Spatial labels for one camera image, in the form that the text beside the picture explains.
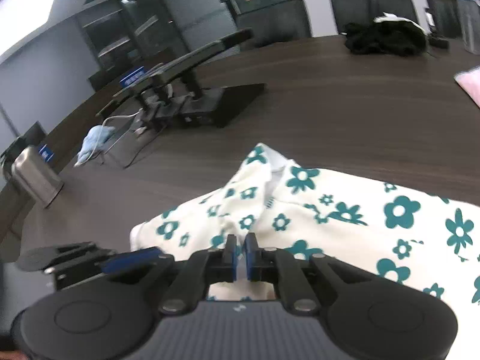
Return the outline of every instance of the floral cloth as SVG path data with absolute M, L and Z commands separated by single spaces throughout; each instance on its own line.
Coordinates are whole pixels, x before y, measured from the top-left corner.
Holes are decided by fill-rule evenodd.
M 185 260 L 196 250 L 222 248 L 234 234 L 241 267 L 248 232 L 260 247 L 283 248 L 298 259 L 324 253 L 441 299 L 459 324 L 448 359 L 479 353 L 479 207 L 304 168 L 260 143 L 224 187 L 136 226 L 130 242 L 132 250 L 158 246 Z M 237 277 L 210 286 L 210 299 L 273 297 L 271 285 L 247 282 L 240 271 Z

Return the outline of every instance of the black office chair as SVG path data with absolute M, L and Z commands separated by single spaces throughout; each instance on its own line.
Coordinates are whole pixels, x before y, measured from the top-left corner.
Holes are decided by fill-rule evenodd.
M 128 71 L 133 71 L 134 66 L 131 63 L 120 64 L 112 67 L 109 70 L 101 69 L 97 73 L 88 78 L 90 85 L 95 92 L 107 86 L 122 74 L 126 74 Z
M 38 146 L 47 136 L 40 122 L 35 122 L 23 135 L 27 145 Z
M 370 25 L 383 13 L 393 13 L 418 24 L 419 20 L 412 0 L 330 0 L 337 24 L 337 32 L 345 32 L 349 23 Z
M 253 38 L 242 43 L 241 50 L 311 38 L 310 22 L 303 0 L 286 0 L 238 15 L 237 27 L 239 30 L 253 30 Z
M 458 16 L 457 0 L 427 0 L 435 22 L 437 35 L 443 38 L 461 38 L 462 27 Z

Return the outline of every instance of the blue name plate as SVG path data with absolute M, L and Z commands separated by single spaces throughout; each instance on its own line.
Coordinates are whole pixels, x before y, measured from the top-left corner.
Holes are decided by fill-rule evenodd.
M 40 157 L 42 157 L 45 162 L 50 161 L 53 157 L 53 152 L 47 147 L 47 145 L 43 145 L 38 149 L 38 154 L 40 154 Z
M 137 70 L 133 71 L 128 76 L 122 78 L 120 80 L 120 84 L 122 85 L 123 88 L 126 88 L 144 75 L 145 75 L 144 67 L 143 66 L 139 67 Z

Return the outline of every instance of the cable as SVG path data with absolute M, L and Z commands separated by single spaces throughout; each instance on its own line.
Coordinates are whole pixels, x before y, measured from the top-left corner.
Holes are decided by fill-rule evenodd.
M 95 146 L 93 147 L 93 150 L 92 152 L 90 153 L 90 155 L 88 156 L 88 158 L 85 160 L 85 161 L 82 161 L 81 163 L 76 163 L 74 165 L 74 167 L 79 167 L 80 165 L 83 165 L 85 163 L 87 163 L 89 161 L 90 158 L 92 158 L 92 155 L 95 153 L 95 150 L 97 149 L 97 146 L 98 146 L 98 142 L 100 141 L 100 134 L 102 133 L 102 129 L 104 128 L 105 126 L 105 123 L 110 120 L 110 119 L 128 119 L 130 117 L 135 117 L 137 116 L 138 114 L 140 114 L 142 109 L 140 109 L 138 112 L 136 112 L 135 114 L 132 114 L 132 115 L 114 115 L 114 116 L 109 116 L 108 118 L 106 118 L 103 123 L 102 123 L 102 126 L 100 127 L 99 131 L 98 131 L 98 136 L 97 136 L 97 141 L 95 142 Z
M 126 164 L 126 165 L 123 167 L 123 169 L 127 169 L 132 163 L 134 163 L 135 158 L 137 158 L 137 156 L 140 154 L 140 152 L 141 152 L 143 149 L 145 149 L 145 147 L 147 147 L 149 144 L 151 144 L 151 143 L 160 135 L 160 133 L 165 129 L 166 126 L 167 126 L 167 125 L 164 124 L 163 127 L 162 127 L 162 129 L 161 129 L 159 132 L 157 132 L 157 134 L 155 134 L 151 140 L 149 140 L 145 145 L 143 145 L 140 149 L 138 149 L 138 151 L 137 151 L 136 154 L 133 156 L 133 158 L 131 159 L 131 161 L 130 161 L 128 164 Z
M 438 58 L 436 55 L 433 55 L 429 50 L 427 50 L 427 54 L 431 55 L 434 58 Z

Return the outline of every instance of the monitor stand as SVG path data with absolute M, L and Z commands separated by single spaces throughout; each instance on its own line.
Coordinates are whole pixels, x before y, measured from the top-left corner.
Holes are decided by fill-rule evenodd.
M 200 119 L 200 124 L 226 126 L 265 89 L 265 84 L 248 84 L 202 90 L 195 100 L 187 96 L 180 117 L 188 123 Z
M 188 96 L 172 97 L 164 105 L 160 105 L 154 117 L 161 122 L 170 122 L 178 115 Z

